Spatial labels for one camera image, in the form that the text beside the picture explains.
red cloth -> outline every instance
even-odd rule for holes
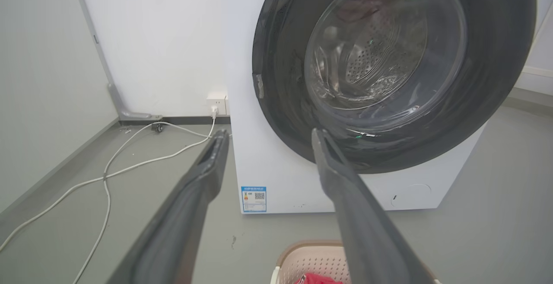
[[[296,281],[296,284],[342,284],[342,282],[336,282],[326,276],[306,273]]]

white cable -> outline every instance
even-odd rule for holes
[[[92,255],[96,251],[96,248],[98,247],[98,243],[100,243],[100,239],[102,239],[103,231],[105,231],[105,226],[107,226],[107,219],[109,218],[109,211],[111,210],[111,195],[109,195],[109,189],[107,188],[107,181],[104,180],[104,188],[105,193],[107,194],[107,212],[105,213],[105,219],[104,219],[104,225],[102,226],[102,230],[100,231],[100,235],[98,236],[98,239],[96,239],[96,243],[94,243],[94,246],[92,247],[92,250],[90,251],[89,256],[85,260],[85,264],[79,271],[79,274],[77,274],[77,277],[73,281],[73,284],[77,284],[79,281],[79,278],[81,278],[81,275],[83,275],[83,272],[85,272],[86,266],[89,264],[90,259],[92,258]]]
[[[48,207],[47,209],[45,209],[44,211],[38,213],[38,215],[36,215],[35,217],[32,217],[31,219],[29,219],[28,221],[25,221],[24,223],[22,223],[21,225],[19,225],[19,227],[17,227],[14,231],[12,231],[12,233],[10,233],[10,235],[6,238],[6,240],[4,241],[4,243],[2,243],[2,245],[0,246],[0,252],[2,252],[2,250],[8,245],[8,243],[12,240],[12,238],[21,230],[23,229],[24,227],[26,227],[27,225],[29,225],[30,223],[33,223],[36,219],[39,219],[40,217],[42,217],[45,213],[51,211],[54,207],[56,207],[56,205],[58,205],[63,199],[65,199],[69,194],[71,194],[73,191],[79,189],[80,187],[83,187],[87,184],[91,184],[91,183],[94,183],[94,182],[98,182],[100,180],[103,180],[103,179],[107,179],[107,178],[111,178],[113,176],[117,176],[119,174],[122,174],[124,172],[128,172],[129,170],[131,169],[134,169],[134,168],[137,168],[139,166],[143,166],[143,165],[146,165],[148,163],[153,163],[153,162],[157,162],[159,160],[165,160],[165,159],[168,159],[168,158],[173,158],[179,154],[181,154],[182,152],[188,150],[189,148],[192,148],[194,146],[197,146],[199,144],[203,144],[203,142],[206,142],[206,140],[208,140],[209,138],[211,138],[211,133],[213,132],[213,127],[215,127],[215,119],[213,119],[213,123],[211,124],[211,130],[209,132],[209,134],[206,136],[206,135],[203,135],[203,134],[198,134],[196,132],[192,132],[190,130],[187,130],[186,128],[182,128],[182,127],[179,127],[179,126],[176,126],[174,124],[171,124],[171,123],[168,123],[168,122],[154,122],[154,123],[150,123],[148,125],[146,125],[145,127],[141,128],[138,132],[136,132],[135,134],[133,134],[133,136],[131,136],[118,150],[117,152],[115,152],[115,154],[112,156],[112,158],[109,160],[108,162],[108,165],[106,166],[106,168],[104,169],[104,172],[107,173],[107,168],[109,167],[109,164],[111,164],[111,162],[114,160],[114,158],[117,156],[117,154],[119,154],[119,152],[123,149],[123,147],[128,144],[128,142],[134,137],[136,136],[136,134],[140,133],[142,130],[152,126],[153,124],[167,124],[169,126],[173,126],[173,127],[176,127],[176,128],[179,128],[181,130],[184,130],[184,131],[187,131],[187,132],[190,132],[190,133],[193,133],[195,135],[198,135],[198,136],[202,136],[202,137],[205,137],[204,140],[200,141],[200,142],[197,142],[195,144],[191,144],[189,146],[186,146],[184,148],[182,148],[181,150],[179,150],[178,152],[175,152],[174,154],[171,154],[169,156],[161,156],[160,158],[154,158],[152,160],[146,160],[144,162],[140,162],[139,164],[135,164],[133,166],[129,166],[127,168],[124,168],[122,170],[119,170],[118,172],[114,172],[113,174],[109,174],[109,175],[105,175],[103,177],[99,177],[99,178],[95,178],[95,179],[91,179],[91,180],[88,180],[86,182],[82,182],[82,183],[79,183],[73,187],[71,187],[69,190],[67,190],[59,199],[57,199],[57,201],[55,201],[52,205],[50,205],[50,207]],[[100,232],[100,235],[98,237],[98,239],[96,240],[96,243],[92,249],[92,251],[90,252],[85,264],[83,265],[83,268],[81,268],[81,271],[79,272],[79,275],[77,276],[77,278],[75,279],[75,281],[73,283],[76,283],[81,274],[83,274],[83,271],[84,269],[86,268],[86,265],[88,264],[89,260],[91,259],[91,256],[93,255],[100,239],[102,238],[102,235],[103,235],[103,232],[105,231],[105,227],[107,226],[107,220],[108,220],[108,217],[109,217],[109,211],[111,209],[111,196],[109,195],[109,189],[107,187],[107,183],[104,184],[104,188],[105,188],[105,192],[107,193],[108,195],[108,210],[107,210],[107,213],[105,214],[105,220],[104,220],[104,225],[102,227],[102,230]]]
[[[107,170],[109,169],[109,166],[111,165],[111,163],[113,162],[113,160],[115,159],[115,157],[117,156],[117,154],[119,154],[119,152],[121,152],[121,150],[123,149],[123,147],[134,137],[136,136],[138,133],[142,132],[145,128],[147,127],[150,127],[152,126],[154,123],[152,124],[149,124],[149,125],[146,125],[144,126],[143,128],[141,128],[140,130],[138,130],[138,132],[134,133],[133,136],[131,136],[114,154],[113,156],[109,159],[109,161],[107,162],[107,164],[105,165],[105,169],[104,169],[104,174],[103,174],[103,183],[104,183],[104,188],[105,188],[105,193],[107,194],[107,213],[105,213],[105,219],[104,219],[104,224],[103,224],[103,227],[102,227],[102,230],[100,231],[100,235],[98,236],[98,239],[96,240],[96,243],[94,244],[94,246],[92,247],[92,250],[90,251],[90,254],[88,256],[88,258],[85,260],[85,264],[83,264],[83,267],[81,268],[81,270],[79,271],[79,274],[77,274],[77,277],[75,278],[75,280],[73,281],[73,284],[76,284],[78,281],[79,281],[79,278],[81,278],[81,275],[83,275],[83,272],[85,271],[85,268],[86,266],[89,264],[89,261],[90,259],[92,258],[92,255],[94,254],[95,250],[96,250],[96,247],[98,246],[98,243],[100,242],[100,240],[102,239],[102,236],[103,236],[103,233],[105,231],[105,226],[107,225],[107,220],[109,218],[109,211],[111,209],[111,197],[109,196],[109,189],[107,188],[107,178],[108,178],[108,175],[107,175]],[[153,160],[148,160],[146,162],[155,162],[155,161],[158,161],[158,160],[164,160],[164,159],[168,159],[168,158],[173,158],[174,156],[177,156],[179,154],[181,154],[184,150],[187,150],[188,148],[190,147],[193,147],[193,146],[197,146],[198,144],[203,144],[204,142],[206,142],[206,140],[208,140],[209,138],[211,138],[211,133],[213,132],[213,127],[215,127],[215,117],[213,117],[213,123],[211,124],[211,130],[209,131],[209,134],[206,136],[206,138],[200,142],[197,142],[195,144],[191,144],[190,146],[187,146],[187,147],[184,147],[182,148],[181,150],[179,150],[178,152],[174,153],[174,154],[171,154],[170,156],[162,156],[161,158],[156,158],[156,159],[153,159]]]

front-load washing machine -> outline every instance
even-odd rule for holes
[[[531,47],[535,0],[223,0],[245,214],[333,211],[326,129],[386,210],[438,207]]]

white wall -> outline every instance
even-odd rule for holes
[[[208,116],[225,93],[221,0],[85,0],[113,79],[133,112]]]
[[[534,45],[515,87],[538,93],[553,95],[553,18],[551,8],[553,0],[537,0],[536,32]]]
[[[78,0],[0,0],[0,212],[117,119],[106,85]]]

power cord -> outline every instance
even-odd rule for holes
[[[135,134],[133,134],[133,136],[131,136],[116,152],[115,154],[113,154],[113,156],[111,157],[111,159],[108,161],[107,165],[105,166],[105,169],[104,169],[104,173],[103,173],[103,176],[102,177],[99,177],[99,178],[95,178],[95,179],[91,179],[91,180],[88,180],[86,182],[82,182],[82,183],[79,183],[73,187],[71,187],[69,190],[67,190],[59,199],[57,199],[57,201],[55,201],[52,205],[50,205],[50,207],[48,207],[47,209],[45,209],[44,211],[42,211],[41,213],[39,213],[38,215],[36,215],[35,217],[32,217],[31,219],[29,219],[28,221],[25,221],[24,223],[22,223],[21,225],[19,225],[19,227],[17,227],[12,233],[10,233],[10,235],[6,238],[6,240],[4,241],[4,243],[2,243],[2,245],[0,246],[0,252],[2,252],[2,250],[8,245],[8,243],[12,240],[12,238],[24,227],[26,227],[27,225],[29,225],[30,223],[33,223],[36,219],[39,219],[40,217],[42,217],[45,213],[51,211],[54,207],[56,207],[56,205],[58,205],[63,199],[65,199],[69,194],[71,194],[73,191],[79,189],[80,187],[83,187],[87,184],[91,184],[91,183],[94,183],[94,182],[98,182],[100,180],[103,180],[103,184],[104,184],[104,188],[105,188],[105,193],[107,194],[107,212],[105,213],[105,219],[104,219],[104,222],[103,222],[103,225],[102,225],[102,230],[100,231],[100,234],[98,236],[98,239],[96,240],[94,246],[92,247],[92,250],[90,251],[90,254],[89,256],[87,257],[87,259],[85,260],[85,264],[83,264],[83,267],[81,268],[81,270],[79,271],[79,274],[77,274],[77,277],[75,278],[75,280],[73,281],[73,284],[76,284],[78,281],[79,281],[79,278],[81,278],[81,275],[83,275],[83,272],[85,271],[85,268],[87,267],[87,265],[89,264],[89,261],[90,259],[92,258],[92,255],[94,254],[95,250],[96,250],[96,247],[98,247],[98,244],[99,244],[99,241],[102,239],[102,236],[103,236],[103,233],[105,231],[105,227],[107,226],[107,221],[108,221],[108,218],[109,218],[109,212],[111,210],[111,195],[109,193],[109,188],[107,186],[107,179],[108,178],[111,178],[113,176],[117,176],[119,174],[122,174],[124,172],[128,172],[129,170],[131,169],[134,169],[134,168],[137,168],[139,166],[142,166],[142,165],[146,165],[148,163],[153,163],[153,162],[157,162],[159,160],[165,160],[165,159],[169,159],[169,158],[173,158],[175,156],[178,156],[179,154],[181,154],[182,152],[194,147],[194,146],[197,146],[199,144],[203,144],[204,142],[206,142],[207,140],[209,140],[209,138],[211,138],[211,134],[213,133],[213,128],[215,127],[215,118],[217,117],[217,113],[218,113],[218,109],[217,107],[214,107],[212,108],[211,110],[211,117],[213,118],[213,122],[211,124],[211,130],[209,131],[209,134],[208,135],[203,135],[203,134],[199,134],[199,133],[196,133],[194,131],[190,131],[184,127],[180,127],[180,126],[176,126],[174,124],[171,124],[171,123],[168,123],[168,122],[163,122],[163,121],[160,121],[160,122],[154,122],[154,123],[150,123],[146,126],[144,126],[143,128],[141,128],[140,130],[138,130],[138,132],[136,132]],[[114,172],[113,174],[108,174],[108,169],[109,169],[109,166],[111,165],[111,163],[113,162],[113,160],[116,158],[116,156],[121,152],[121,150],[123,150],[123,148],[129,143],[129,141],[131,139],[133,139],[138,133],[142,132],[143,130],[145,130],[146,128],[154,125],[154,124],[165,124],[165,125],[168,125],[168,126],[172,126],[172,127],[176,127],[180,130],[184,130],[186,132],[190,132],[192,134],[195,134],[195,135],[198,135],[198,136],[202,136],[202,137],[205,137],[204,140],[200,141],[200,142],[197,142],[195,144],[191,144],[189,146],[186,146],[184,148],[182,148],[181,150],[175,152],[174,154],[170,154],[168,156],[161,156],[159,158],[154,158],[152,160],[146,160],[144,162],[140,162],[139,164],[135,164],[133,166],[129,166],[127,168],[124,168],[122,170],[119,170],[118,172]]]

